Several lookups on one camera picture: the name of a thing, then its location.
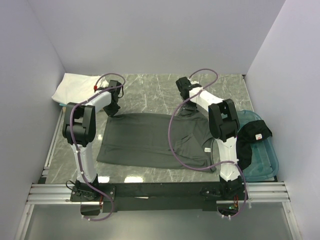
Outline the dark grey t shirt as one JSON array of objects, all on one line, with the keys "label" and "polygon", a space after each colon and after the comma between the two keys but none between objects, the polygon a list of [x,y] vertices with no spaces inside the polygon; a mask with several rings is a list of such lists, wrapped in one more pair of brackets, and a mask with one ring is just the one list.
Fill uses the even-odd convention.
[{"label": "dark grey t shirt", "polygon": [[125,113],[108,118],[97,161],[160,169],[206,168],[213,164],[213,137],[199,111]]}]

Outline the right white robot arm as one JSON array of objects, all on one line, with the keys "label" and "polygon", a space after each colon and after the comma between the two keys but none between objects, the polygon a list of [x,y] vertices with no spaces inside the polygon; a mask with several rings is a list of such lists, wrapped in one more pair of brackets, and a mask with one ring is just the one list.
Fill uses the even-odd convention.
[{"label": "right white robot arm", "polygon": [[184,103],[198,105],[208,113],[209,130],[218,145],[220,181],[226,182],[219,187],[219,193],[222,198],[230,200],[237,194],[237,187],[233,183],[242,181],[236,150],[240,122],[235,104],[231,99],[222,99],[209,93],[187,77],[181,77],[175,83]]}]

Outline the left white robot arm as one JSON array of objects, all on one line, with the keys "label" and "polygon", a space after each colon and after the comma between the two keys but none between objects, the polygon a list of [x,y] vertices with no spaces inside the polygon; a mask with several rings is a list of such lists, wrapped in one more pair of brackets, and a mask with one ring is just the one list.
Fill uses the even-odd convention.
[{"label": "left white robot arm", "polygon": [[96,114],[103,110],[113,117],[120,109],[118,101],[124,95],[123,85],[110,80],[107,87],[95,88],[96,92],[83,104],[69,102],[66,105],[62,135],[71,145],[76,161],[76,180],[88,183],[82,189],[82,195],[88,201],[96,200],[100,188],[93,183],[98,174],[94,166],[92,142],[96,136]]}]

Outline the folded white t shirt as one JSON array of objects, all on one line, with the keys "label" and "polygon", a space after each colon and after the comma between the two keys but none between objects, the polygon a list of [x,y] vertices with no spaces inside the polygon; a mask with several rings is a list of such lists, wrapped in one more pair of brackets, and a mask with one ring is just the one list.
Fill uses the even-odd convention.
[{"label": "folded white t shirt", "polygon": [[66,105],[79,103],[94,95],[94,86],[100,76],[65,73],[61,83],[51,97],[53,101]]}]

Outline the black t shirt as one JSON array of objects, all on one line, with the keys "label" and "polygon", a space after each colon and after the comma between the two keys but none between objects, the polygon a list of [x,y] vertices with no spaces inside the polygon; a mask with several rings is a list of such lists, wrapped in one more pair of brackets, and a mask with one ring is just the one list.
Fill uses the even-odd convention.
[{"label": "black t shirt", "polygon": [[238,166],[243,171],[252,163],[252,144],[260,143],[273,133],[264,120],[254,120],[245,124],[238,132],[236,141],[236,154]]}]

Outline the black base beam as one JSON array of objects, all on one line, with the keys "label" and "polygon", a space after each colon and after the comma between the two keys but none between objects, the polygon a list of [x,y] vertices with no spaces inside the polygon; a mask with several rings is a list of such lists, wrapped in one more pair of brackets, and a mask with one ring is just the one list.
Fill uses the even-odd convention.
[{"label": "black base beam", "polygon": [[220,182],[101,183],[99,192],[80,183],[73,186],[70,201],[102,207],[103,213],[119,211],[196,210],[216,211],[219,201],[246,198],[244,186],[226,187]]}]

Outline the teal plastic bin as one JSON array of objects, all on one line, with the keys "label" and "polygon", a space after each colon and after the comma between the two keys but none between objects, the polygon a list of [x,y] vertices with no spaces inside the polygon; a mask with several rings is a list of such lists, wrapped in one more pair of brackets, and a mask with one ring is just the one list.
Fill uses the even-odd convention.
[{"label": "teal plastic bin", "polygon": [[[258,114],[250,110],[238,111],[237,116],[240,123],[240,129],[249,122],[262,120]],[[247,182],[267,181],[278,174],[279,161],[273,148],[271,138],[272,136],[262,142],[251,145],[251,164],[243,170]]]}]

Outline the aluminium frame rail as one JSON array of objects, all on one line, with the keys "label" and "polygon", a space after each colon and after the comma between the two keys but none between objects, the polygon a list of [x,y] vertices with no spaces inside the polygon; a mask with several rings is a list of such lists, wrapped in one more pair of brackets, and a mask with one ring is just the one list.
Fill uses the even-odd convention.
[{"label": "aluminium frame rail", "polygon": [[49,146],[42,175],[37,184],[32,184],[26,203],[28,205],[64,205],[71,204],[72,191],[65,183],[53,184],[51,181],[65,181],[62,177],[63,167],[69,164],[74,172],[77,170],[72,149],[62,136],[64,112],[61,111]]}]

